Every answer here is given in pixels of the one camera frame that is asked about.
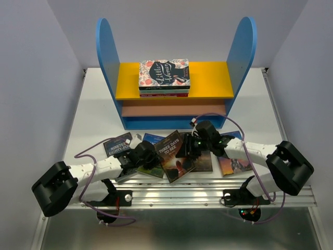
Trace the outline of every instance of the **tabletop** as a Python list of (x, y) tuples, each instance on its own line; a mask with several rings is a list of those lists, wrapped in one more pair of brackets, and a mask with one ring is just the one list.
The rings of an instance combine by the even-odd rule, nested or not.
[[(246, 141), (261, 144), (281, 142), (278, 121), (260, 68), (249, 70), (229, 117), (243, 128)], [(226, 121), (219, 132), (236, 130), (237, 128), (231, 122)], [(125, 131), (101, 69), (88, 68), (64, 156), (65, 163), (67, 165), (87, 163), (88, 158), (74, 159), (74, 155), (99, 141), (125, 132), (131, 132), (132, 135), (138, 133), (142, 136), (144, 133), (167, 136), (173, 130)], [(97, 160), (107, 157), (102, 144), (89, 153)], [(159, 180), (139, 173), (122, 184), (114, 184), (117, 189), (133, 190), (132, 207), (129, 209), (146, 208), (147, 205), (149, 205), (148, 208), (198, 208), (202, 205), (217, 208), (221, 206), (217, 198), (222, 196), (223, 189), (240, 186), (247, 177), (253, 175), (253, 172), (222, 177), (216, 156), (213, 154), (211, 156), (213, 172), (189, 173), (172, 185), (168, 183), (165, 175), (164, 179)], [(268, 172), (268, 169), (262, 166), (255, 166), (259, 174)], [(295, 206), (297, 203), (297, 205), (311, 206), (314, 204), (310, 187), (305, 187), (301, 194), (303, 195), (297, 199), (288, 196), (286, 205)], [(282, 192), (279, 192), (277, 203), (281, 200)]]

